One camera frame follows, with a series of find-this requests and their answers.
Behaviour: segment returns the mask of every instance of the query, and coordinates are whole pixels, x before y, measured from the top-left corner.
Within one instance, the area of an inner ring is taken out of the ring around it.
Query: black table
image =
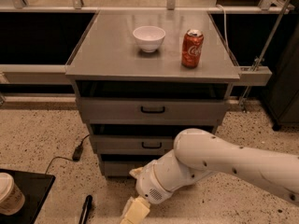
[[[11,216],[0,214],[1,224],[32,224],[45,202],[50,188],[54,183],[54,175],[44,175],[0,169],[0,173],[8,173],[13,176],[15,183],[25,196],[25,204],[22,209]]]

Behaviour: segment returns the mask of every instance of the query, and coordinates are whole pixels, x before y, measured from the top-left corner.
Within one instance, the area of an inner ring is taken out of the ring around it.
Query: white cable
[[[227,23],[226,22],[226,11],[225,11],[224,7],[221,5],[216,5],[216,7],[220,8],[224,14],[224,38],[225,38],[227,52],[229,52],[229,46],[228,46],[228,40],[227,40],[227,27],[226,27],[226,23]]]

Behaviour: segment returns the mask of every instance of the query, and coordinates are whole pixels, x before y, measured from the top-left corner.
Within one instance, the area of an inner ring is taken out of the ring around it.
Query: white bowl
[[[136,44],[145,52],[153,52],[164,41],[165,30],[157,26],[140,26],[133,31]]]

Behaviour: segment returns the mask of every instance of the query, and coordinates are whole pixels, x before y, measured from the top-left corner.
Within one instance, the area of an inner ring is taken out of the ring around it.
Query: speckled floor
[[[299,129],[272,131],[272,122],[259,102],[243,113],[231,104],[217,135],[235,144],[299,154]],[[55,156],[71,158],[88,131],[76,106],[67,102],[5,103],[0,107],[0,167],[45,173]],[[135,181],[105,179],[89,140],[79,162],[55,160],[48,171],[56,180],[39,213],[37,224],[78,223],[88,194],[93,209],[88,223],[119,223],[122,208],[135,197]],[[180,189],[154,205],[143,223],[298,223],[298,207],[253,187],[234,176],[217,174]]]

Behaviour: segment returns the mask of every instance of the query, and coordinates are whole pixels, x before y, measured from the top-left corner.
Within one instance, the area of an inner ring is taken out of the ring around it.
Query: can top
[[[9,195],[14,185],[13,177],[0,173],[0,203]]]
[[[187,34],[190,36],[195,36],[195,37],[199,37],[199,36],[203,35],[203,33],[201,31],[196,30],[196,29],[189,29],[187,31]]]

